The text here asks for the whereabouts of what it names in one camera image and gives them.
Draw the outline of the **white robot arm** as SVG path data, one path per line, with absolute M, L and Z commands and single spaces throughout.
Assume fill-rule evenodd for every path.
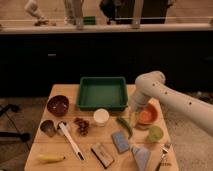
M 139 75 L 135 91 L 129 98 L 132 111 L 141 111 L 151 98 L 159 100 L 168 108 L 176 110 L 209 135 L 213 136 L 213 105 L 175 91 L 165 85 L 166 78 L 160 71 Z

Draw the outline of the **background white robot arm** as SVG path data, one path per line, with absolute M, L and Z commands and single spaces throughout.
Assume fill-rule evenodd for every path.
M 35 26 L 47 25 L 49 23 L 47 17 L 39 9 L 36 0 L 28 0 L 24 6 L 24 10 L 36 19 Z

